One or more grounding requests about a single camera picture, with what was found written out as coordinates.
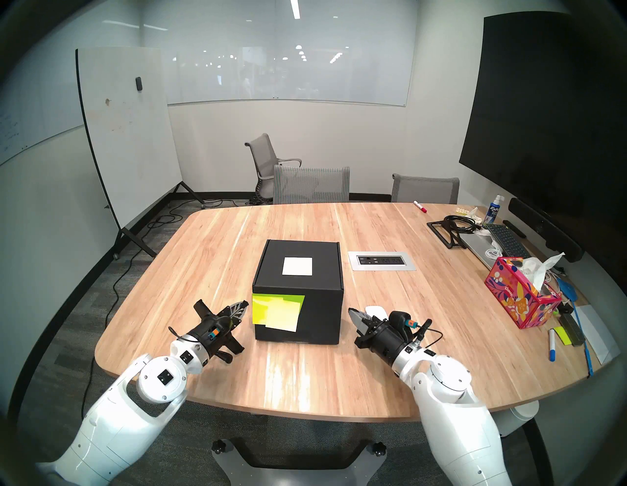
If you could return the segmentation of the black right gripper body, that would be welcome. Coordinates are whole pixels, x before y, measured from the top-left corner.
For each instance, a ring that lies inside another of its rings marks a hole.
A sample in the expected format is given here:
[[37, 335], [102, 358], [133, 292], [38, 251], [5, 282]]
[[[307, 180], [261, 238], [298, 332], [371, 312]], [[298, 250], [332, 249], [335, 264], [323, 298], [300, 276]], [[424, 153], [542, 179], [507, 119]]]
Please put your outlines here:
[[374, 325], [365, 328], [365, 336], [357, 334], [355, 345], [370, 350], [387, 365], [406, 365], [410, 356], [422, 349], [421, 342], [432, 325], [430, 318], [419, 325], [410, 314], [401, 311], [393, 311], [384, 319], [372, 318]]

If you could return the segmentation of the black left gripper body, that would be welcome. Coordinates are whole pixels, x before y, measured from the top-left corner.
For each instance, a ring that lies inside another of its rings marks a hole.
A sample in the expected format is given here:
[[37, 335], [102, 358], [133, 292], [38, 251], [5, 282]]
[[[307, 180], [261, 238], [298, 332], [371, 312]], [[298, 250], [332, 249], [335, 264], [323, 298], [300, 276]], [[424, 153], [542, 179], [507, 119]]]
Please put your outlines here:
[[244, 351], [244, 347], [232, 334], [242, 320], [222, 317], [221, 311], [214, 314], [202, 300], [194, 304], [194, 310], [201, 321], [189, 331], [189, 335], [204, 347], [209, 358], [217, 356], [227, 364], [232, 363], [233, 355]]

